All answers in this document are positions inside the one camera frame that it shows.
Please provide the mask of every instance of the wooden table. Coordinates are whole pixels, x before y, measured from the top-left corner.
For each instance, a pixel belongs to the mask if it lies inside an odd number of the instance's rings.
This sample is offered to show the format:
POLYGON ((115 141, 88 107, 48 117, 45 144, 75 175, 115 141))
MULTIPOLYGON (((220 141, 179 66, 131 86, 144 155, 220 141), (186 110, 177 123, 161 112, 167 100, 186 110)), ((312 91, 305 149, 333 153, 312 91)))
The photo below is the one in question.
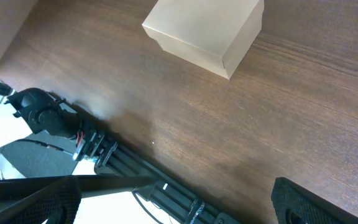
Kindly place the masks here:
POLYGON ((89 108, 244 223, 288 177, 358 216, 358 1, 265 0, 230 81, 160 47, 156 0, 39 1, 0 79, 89 108))

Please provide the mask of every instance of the cardboard box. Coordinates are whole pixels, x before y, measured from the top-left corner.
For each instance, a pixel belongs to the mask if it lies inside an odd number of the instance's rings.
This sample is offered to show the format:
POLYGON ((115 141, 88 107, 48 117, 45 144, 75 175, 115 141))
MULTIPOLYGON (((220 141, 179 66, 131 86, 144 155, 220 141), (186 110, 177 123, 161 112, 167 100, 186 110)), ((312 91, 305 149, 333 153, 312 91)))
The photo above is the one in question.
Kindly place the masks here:
POLYGON ((142 25, 163 50, 230 79, 263 11, 264 0, 159 0, 142 25))

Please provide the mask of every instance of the gray floor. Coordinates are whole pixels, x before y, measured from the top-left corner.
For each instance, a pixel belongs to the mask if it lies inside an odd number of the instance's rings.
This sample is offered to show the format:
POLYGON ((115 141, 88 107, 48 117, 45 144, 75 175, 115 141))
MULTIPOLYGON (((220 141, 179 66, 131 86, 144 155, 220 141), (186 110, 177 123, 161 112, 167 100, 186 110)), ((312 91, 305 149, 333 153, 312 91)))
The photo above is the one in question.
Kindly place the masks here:
MULTIPOLYGON (((50 143, 70 152, 75 151, 73 142, 65 138, 50 136, 44 131, 27 138, 50 143)), ((76 166, 76 162, 72 161, 70 155, 31 142, 12 142, 0 151, 25 177, 70 175, 76 166)))

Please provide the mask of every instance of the box side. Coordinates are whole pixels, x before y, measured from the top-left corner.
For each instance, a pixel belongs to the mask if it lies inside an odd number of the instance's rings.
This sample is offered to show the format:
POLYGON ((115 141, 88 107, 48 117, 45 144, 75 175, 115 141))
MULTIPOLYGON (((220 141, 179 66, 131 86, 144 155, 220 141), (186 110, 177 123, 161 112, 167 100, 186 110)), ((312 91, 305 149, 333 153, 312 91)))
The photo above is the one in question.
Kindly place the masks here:
POLYGON ((264 0, 259 0, 249 15, 248 19, 241 27, 236 38, 227 49, 223 56, 223 64, 226 69, 227 77, 230 78, 241 60, 246 55, 250 46, 262 29, 262 13, 264 11, 264 0))
POLYGON ((156 40, 164 51, 185 59, 224 78, 229 78, 226 70, 224 69, 221 57, 174 37, 170 37, 169 35, 163 34, 152 27, 146 26, 145 24, 143 24, 143 28, 145 29, 147 35, 156 40))

